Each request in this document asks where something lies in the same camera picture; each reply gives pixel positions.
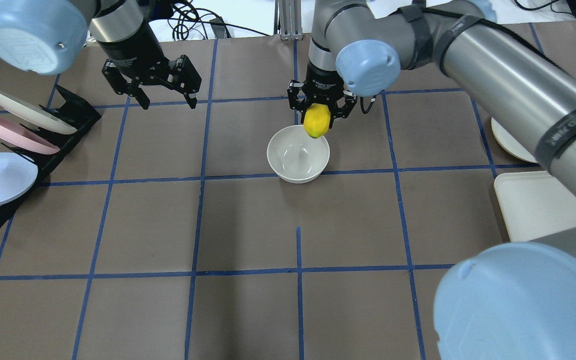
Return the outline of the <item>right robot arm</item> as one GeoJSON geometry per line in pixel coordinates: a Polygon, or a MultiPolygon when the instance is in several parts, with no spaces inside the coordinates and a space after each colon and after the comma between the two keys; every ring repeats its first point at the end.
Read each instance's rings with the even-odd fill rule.
{"type": "MultiPolygon", "coordinates": [[[[306,78],[288,85],[289,105],[318,138],[359,98],[434,63],[576,198],[576,80],[496,20],[489,0],[414,0],[382,18],[365,0],[317,0],[306,78]]],[[[433,326],[443,360],[576,360],[576,227],[452,266],[433,326]]]]}

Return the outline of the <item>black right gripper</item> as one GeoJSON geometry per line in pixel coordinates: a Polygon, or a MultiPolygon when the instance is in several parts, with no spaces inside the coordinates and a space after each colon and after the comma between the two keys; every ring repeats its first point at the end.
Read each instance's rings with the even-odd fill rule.
{"type": "Polygon", "coordinates": [[[327,105],[329,129],[337,119],[347,119],[358,103],[358,96],[345,93],[345,83],[337,71],[322,68],[307,68],[304,82],[290,80],[286,94],[290,109],[299,113],[300,123],[304,123],[311,105],[327,105]]]}

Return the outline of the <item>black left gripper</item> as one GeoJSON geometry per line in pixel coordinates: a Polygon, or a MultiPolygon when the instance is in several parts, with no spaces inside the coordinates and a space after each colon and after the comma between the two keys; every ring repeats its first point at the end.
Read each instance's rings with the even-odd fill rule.
{"type": "Polygon", "coordinates": [[[115,94],[128,95],[148,110],[151,101],[141,86],[160,86],[182,94],[190,108],[196,109],[202,77],[187,55],[169,61],[157,39],[146,35],[97,43],[107,56],[103,77],[115,94]]]}

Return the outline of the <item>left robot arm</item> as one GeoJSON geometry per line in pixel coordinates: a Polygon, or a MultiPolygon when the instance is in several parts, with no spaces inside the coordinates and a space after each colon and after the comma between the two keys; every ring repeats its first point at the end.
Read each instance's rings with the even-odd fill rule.
{"type": "Polygon", "coordinates": [[[155,1],[0,0],[0,59],[21,71],[58,75],[73,66],[89,36],[105,52],[112,91],[150,107],[144,86],[183,95],[194,109],[202,78],[187,55],[166,57],[150,26],[155,1]]]}

